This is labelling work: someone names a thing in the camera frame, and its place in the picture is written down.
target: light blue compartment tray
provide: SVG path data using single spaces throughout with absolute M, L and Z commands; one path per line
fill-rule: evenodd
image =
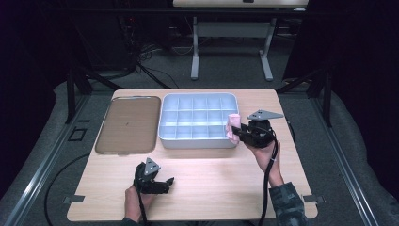
M 226 137 L 230 114 L 239 114 L 231 93 L 170 93 L 162 102 L 158 136 L 168 149 L 234 148 Z

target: metal frame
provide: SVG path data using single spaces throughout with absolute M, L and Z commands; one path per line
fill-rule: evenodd
M 47 154 L 47 156 L 41 162 L 38 170 L 36 170 L 35 175 L 33 175 L 32 180 L 29 182 L 29 185 L 26 187 L 24 194 L 19 199 L 14 209 L 8 216 L 5 225 L 21 225 L 26 217 L 30 207 L 35 201 L 36 197 L 39 195 L 41 189 L 46 182 L 46 179 L 50 175 L 51 170 L 53 169 L 54 164 L 56 163 L 58 157 L 61 154 L 61 149 L 68 139 L 68 134 L 74 128 L 74 125 L 77 122 L 77 116 L 82 112 L 85 105 L 88 103 L 89 96 L 82 96 L 80 101 L 78 102 L 76 109 L 76 117 L 71 120 L 70 124 L 65 124 L 61 133 L 59 134 L 56 144 L 53 149 Z
M 364 225 L 379 225 L 375 218 L 373 210 L 371 209 L 370 204 L 368 203 L 364 195 L 363 189 L 361 188 L 355 174 L 349 166 L 346 156 L 343 153 L 343 148 L 341 147 L 340 142 L 335 136 L 334 130 L 329 125 L 327 125 L 324 120 L 323 113 L 321 112 L 322 107 L 320 106 L 320 103 L 315 98 L 310 98 L 310 100 L 313 109 L 316 111 L 317 118 L 325 129 L 325 132 L 331 142 L 331 146 L 334 151 L 333 154 L 337 162 L 338 168 L 343 175 L 343 179 L 346 182 L 349 193 L 352 195 L 353 201 L 359 210 L 359 214 L 364 222 Z
M 267 53 L 270 49 L 270 43 L 276 26 L 276 19 L 272 19 L 270 23 L 217 23 L 202 22 L 199 23 L 197 17 L 193 20 L 193 64 L 191 67 L 191 79 L 199 78 L 200 68 L 200 49 L 199 37 L 249 37 L 249 38 L 265 38 L 264 47 L 259 51 L 261 58 L 264 78 L 266 81 L 273 81 L 273 75 L 270 70 Z

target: sleeve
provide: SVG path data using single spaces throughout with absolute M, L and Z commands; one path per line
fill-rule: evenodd
M 269 191 L 279 226 L 309 225 L 303 201 L 291 182 L 272 187 Z
M 140 226 L 140 225 L 129 218 L 123 218 L 121 226 Z

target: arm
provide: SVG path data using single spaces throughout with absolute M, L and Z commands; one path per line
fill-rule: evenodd
M 305 216 L 305 209 L 302 200 L 299 198 L 294 185 L 290 182 L 284 184 L 280 169 L 279 169 L 279 153 L 280 143 L 276 160 L 273 164 L 269 174 L 269 184 L 271 188 L 270 198 L 273 203 L 273 208 L 276 213 L 276 219 L 279 226 L 283 225 L 308 225 L 308 219 Z M 255 155 L 256 161 L 263 172 L 265 172 L 272 156 L 274 141 L 267 147 L 257 149 L 251 146 L 247 147 Z
M 143 201 L 145 211 L 147 212 L 150 204 L 152 203 L 155 195 L 153 194 L 141 194 L 141 200 Z M 139 206 L 139 200 L 136 188 L 130 186 L 125 190 L 125 217 L 121 225 L 136 226 L 141 218 L 141 211 Z

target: pink object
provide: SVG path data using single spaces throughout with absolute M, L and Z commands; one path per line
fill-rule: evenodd
M 241 116 L 239 114 L 230 114 L 226 124 L 226 136 L 233 144 L 238 144 L 240 142 L 240 137 L 232 132 L 231 126 L 241 128 Z

